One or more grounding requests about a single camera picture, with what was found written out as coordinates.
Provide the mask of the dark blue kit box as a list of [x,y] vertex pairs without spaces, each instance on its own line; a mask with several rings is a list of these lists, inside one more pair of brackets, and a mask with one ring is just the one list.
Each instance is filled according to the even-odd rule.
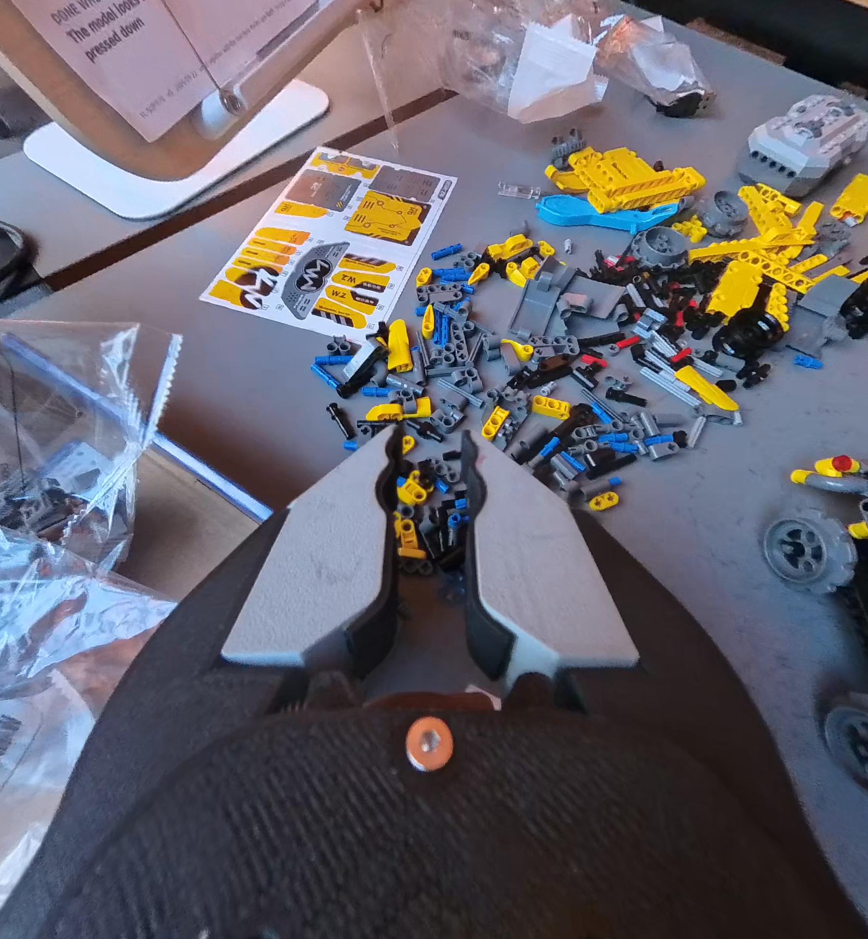
[[0,319],[0,534],[180,599],[270,514],[159,431],[182,338]]

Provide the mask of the small grey wheel hub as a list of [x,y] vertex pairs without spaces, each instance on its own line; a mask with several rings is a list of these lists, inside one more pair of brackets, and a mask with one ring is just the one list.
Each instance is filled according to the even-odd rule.
[[708,235],[721,241],[736,240],[749,220],[749,209],[737,192],[721,190],[704,201],[700,219]]

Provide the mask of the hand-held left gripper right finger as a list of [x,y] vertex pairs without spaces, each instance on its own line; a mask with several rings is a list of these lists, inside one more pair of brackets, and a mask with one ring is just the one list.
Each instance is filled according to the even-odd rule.
[[639,650],[568,505],[463,433],[469,654],[508,693],[522,676],[628,670]]

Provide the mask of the pile of building brick parts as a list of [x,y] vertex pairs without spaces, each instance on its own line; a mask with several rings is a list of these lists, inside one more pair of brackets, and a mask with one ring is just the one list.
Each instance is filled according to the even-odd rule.
[[[677,381],[679,368],[697,368],[732,397],[767,379],[773,348],[819,358],[821,346],[850,339],[839,309],[868,268],[817,274],[829,256],[803,254],[842,223],[819,222],[820,203],[795,219],[801,204],[766,185],[738,194],[749,209],[739,239],[708,235],[698,216],[669,226],[690,242],[688,265],[672,270],[640,269],[629,253],[636,235],[619,257],[596,252],[589,272],[563,264],[528,229],[478,251],[434,252],[452,265],[418,272],[416,342],[393,321],[370,334],[366,358],[335,339],[340,355],[312,366],[337,393],[380,400],[357,430],[328,406],[346,449],[400,420],[404,453],[416,438],[442,443],[475,406],[485,440],[515,442],[517,463],[562,495],[583,495],[591,510],[614,506],[610,470],[692,449],[709,421],[741,423],[740,410],[707,405]],[[788,324],[785,337],[755,360],[714,351],[715,332],[745,309]]]

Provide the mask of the grey desk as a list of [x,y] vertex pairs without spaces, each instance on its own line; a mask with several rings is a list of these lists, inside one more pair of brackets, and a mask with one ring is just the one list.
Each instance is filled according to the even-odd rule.
[[[526,213],[497,195],[499,181],[541,174],[550,125],[517,124],[440,92],[410,91],[394,153],[384,131],[358,31],[347,31],[307,71],[331,111],[264,170],[193,217],[126,233],[120,220],[27,158],[0,160],[0,216],[34,232],[43,252],[66,247],[76,273],[52,268],[48,293],[14,317],[53,322],[140,322],[182,336],[160,431],[271,509],[282,509],[351,456],[325,411],[334,398],[310,371],[316,334],[200,300],[299,161],[330,143],[456,178],[430,244],[479,244]],[[601,524],[711,634],[773,734],[805,817],[841,886],[868,922],[868,793],[826,752],[817,707],[868,689],[840,604],[796,591],[769,569],[760,546],[769,521],[825,493],[794,486],[791,470],[825,455],[868,456],[868,338],[839,343],[822,370],[777,361],[767,382],[740,397],[742,426],[708,427],[695,451],[628,469],[619,506]]]

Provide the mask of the clear plastic bag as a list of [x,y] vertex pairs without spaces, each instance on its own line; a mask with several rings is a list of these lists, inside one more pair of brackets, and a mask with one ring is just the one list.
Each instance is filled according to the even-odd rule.
[[595,71],[608,87],[621,85],[650,103],[698,88],[714,91],[689,45],[662,18],[639,19],[622,2],[366,2],[357,22],[387,117],[406,101],[413,81],[509,116],[528,25],[552,25],[568,14],[586,22],[584,39],[595,46]]

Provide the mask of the blue brick separator tool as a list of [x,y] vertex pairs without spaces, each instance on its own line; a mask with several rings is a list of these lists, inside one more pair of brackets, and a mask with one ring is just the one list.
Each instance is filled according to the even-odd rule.
[[637,235],[661,226],[693,205],[690,196],[651,208],[596,209],[587,199],[570,194],[549,194],[536,203],[539,218],[559,227],[592,226]]

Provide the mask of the yellow beam frame assembly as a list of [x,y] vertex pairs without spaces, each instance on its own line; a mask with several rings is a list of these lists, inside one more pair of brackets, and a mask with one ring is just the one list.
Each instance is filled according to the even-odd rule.
[[563,170],[547,165],[545,176],[566,194],[584,194],[602,213],[676,203],[706,185],[693,167],[655,170],[626,147],[604,152],[586,147],[572,153]]

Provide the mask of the yellow sticker sheet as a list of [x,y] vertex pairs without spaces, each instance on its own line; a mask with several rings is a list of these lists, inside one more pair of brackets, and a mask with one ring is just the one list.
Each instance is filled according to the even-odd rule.
[[413,288],[456,182],[318,147],[200,300],[358,342]]

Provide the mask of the white paper sachet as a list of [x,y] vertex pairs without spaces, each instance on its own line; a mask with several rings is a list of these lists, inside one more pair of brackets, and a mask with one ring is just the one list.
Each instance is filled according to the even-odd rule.
[[552,25],[531,22],[512,77],[507,114],[534,123],[600,103],[608,78],[595,71],[587,23],[568,14]]

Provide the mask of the grey angular block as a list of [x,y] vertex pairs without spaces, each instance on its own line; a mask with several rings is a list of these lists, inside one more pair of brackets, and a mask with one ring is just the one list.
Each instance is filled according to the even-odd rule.
[[746,183],[800,200],[868,140],[868,111],[851,98],[811,95],[749,135],[736,165]]

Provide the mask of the yellow pointed panel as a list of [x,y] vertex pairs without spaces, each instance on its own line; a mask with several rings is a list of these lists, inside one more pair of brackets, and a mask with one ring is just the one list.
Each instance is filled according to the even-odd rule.
[[737,402],[703,373],[693,366],[684,366],[675,371],[675,379],[694,392],[707,405],[723,412],[733,413],[739,410]]

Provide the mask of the instruction sheet stand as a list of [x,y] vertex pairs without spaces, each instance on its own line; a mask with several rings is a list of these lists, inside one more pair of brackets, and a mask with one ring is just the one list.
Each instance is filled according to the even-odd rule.
[[23,152],[117,216],[163,216],[328,111],[298,74],[368,7],[0,1],[0,67],[52,119]]

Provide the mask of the yellow brick vehicle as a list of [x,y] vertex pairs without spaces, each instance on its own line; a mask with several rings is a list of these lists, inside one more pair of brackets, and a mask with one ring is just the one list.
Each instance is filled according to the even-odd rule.
[[[847,454],[795,469],[795,485],[858,500],[857,521],[818,509],[771,522],[762,539],[765,560],[781,581],[811,593],[839,596],[868,658],[868,459]],[[820,733],[833,761],[868,791],[868,694],[847,692],[820,711]]]

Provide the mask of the dark grey wheel hub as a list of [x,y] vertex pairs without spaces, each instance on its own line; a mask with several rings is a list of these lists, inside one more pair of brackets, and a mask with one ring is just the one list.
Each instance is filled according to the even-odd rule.
[[669,226],[654,226],[639,232],[629,253],[640,269],[666,271],[688,265],[690,242],[686,236]]

